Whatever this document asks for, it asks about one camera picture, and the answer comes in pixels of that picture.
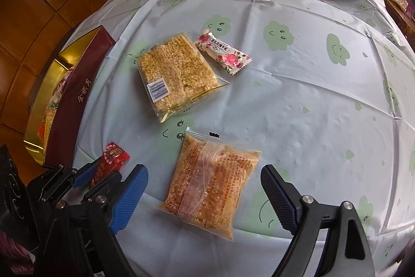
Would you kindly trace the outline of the red small candy bar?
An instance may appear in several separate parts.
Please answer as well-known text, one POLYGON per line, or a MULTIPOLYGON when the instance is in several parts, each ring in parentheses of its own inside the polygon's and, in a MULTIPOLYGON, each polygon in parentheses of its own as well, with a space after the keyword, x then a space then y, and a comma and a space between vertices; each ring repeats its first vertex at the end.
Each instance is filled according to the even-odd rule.
POLYGON ((109 174, 118 172, 129 158, 130 155, 123 148, 118 146, 117 143, 110 142, 100 157, 89 187, 93 188, 109 174))

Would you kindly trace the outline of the clear puffed rice cake pack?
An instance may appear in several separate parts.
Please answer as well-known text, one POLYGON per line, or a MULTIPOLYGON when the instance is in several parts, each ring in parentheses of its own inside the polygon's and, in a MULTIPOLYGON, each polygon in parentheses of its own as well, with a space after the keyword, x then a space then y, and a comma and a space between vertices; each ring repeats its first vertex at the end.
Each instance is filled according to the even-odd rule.
POLYGON ((215 73, 184 33, 141 53, 136 58, 136 65, 161 124, 229 85, 215 73))

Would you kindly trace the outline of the white cloud-print tablecloth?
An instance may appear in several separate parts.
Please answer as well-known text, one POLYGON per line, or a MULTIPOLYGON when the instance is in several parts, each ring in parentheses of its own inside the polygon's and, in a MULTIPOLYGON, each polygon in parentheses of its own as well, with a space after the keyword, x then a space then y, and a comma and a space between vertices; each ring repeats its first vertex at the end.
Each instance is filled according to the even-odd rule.
POLYGON ((117 239, 147 276, 270 276, 290 233, 255 170, 228 241, 159 210, 187 128, 245 141, 285 180, 321 203, 349 200, 377 276, 392 276, 414 239, 414 50, 381 0, 109 0, 74 31, 114 38, 89 91, 74 165, 110 142, 149 171, 148 186, 117 239), (228 84, 160 123, 136 57, 181 32, 203 30, 247 53, 228 84))

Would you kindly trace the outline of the orange crispy rice cake pack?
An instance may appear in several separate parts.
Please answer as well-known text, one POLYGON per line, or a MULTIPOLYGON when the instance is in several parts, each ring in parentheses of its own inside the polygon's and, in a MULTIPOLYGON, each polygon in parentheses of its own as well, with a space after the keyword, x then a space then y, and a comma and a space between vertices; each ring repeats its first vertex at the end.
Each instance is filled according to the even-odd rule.
POLYGON ((245 141, 187 129, 167 197, 157 208, 232 241, 240 196, 260 156, 245 141))

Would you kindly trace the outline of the pink floral candy wrapper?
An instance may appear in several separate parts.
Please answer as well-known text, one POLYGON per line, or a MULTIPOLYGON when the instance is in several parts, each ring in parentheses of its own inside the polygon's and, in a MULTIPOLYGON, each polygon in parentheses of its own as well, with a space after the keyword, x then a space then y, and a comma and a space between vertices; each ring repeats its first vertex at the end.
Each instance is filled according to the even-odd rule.
POLYGON ((253 61, 248 54, 218 39, 210 30, 204 30, 194 44, 199 51, 208 54, 230 75, 235 75, 253 61))

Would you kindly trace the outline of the large red dragon cracker pack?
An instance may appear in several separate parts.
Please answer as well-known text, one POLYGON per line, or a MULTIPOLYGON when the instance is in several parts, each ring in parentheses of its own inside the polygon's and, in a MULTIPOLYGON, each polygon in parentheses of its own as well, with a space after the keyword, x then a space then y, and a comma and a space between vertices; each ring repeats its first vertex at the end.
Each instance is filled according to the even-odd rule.
POLYGON ((41 124, 37 131, 37 136, 43 142, 43 153, 46 153, 46 148, 49 141, 49 136, 51 133, 51 127, 53 124, 53 120, 57 113, 57 109, 59 103, 63 97, 63 92, 67 86, 67 82, 70 80, 72 73, 75 69, 75 66, 72 66, 63 76, 63 78, 58 82, 55 89, 52 92, 52 95, 47 103, 46 109, 44 111, 44 115, 41 121, 41 124))

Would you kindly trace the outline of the gold-lined maroon tin box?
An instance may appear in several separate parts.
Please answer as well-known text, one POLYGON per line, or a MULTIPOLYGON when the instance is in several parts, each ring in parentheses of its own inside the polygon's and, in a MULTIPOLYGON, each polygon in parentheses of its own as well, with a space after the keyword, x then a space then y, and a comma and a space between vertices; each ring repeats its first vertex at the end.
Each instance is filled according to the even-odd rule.
POLYGON ((100 25, 55 54, 46 64, 32 91, 34 97, 24 138, 26 150, 39 165, 72 167, 77 134, 89 92, 103 59, 113 45, 114 38, 100 25), (63 92, 46 153, 43 153, 43 142, 37 136, 37 131, 53 90, 72 66, 75 69, 63 92))

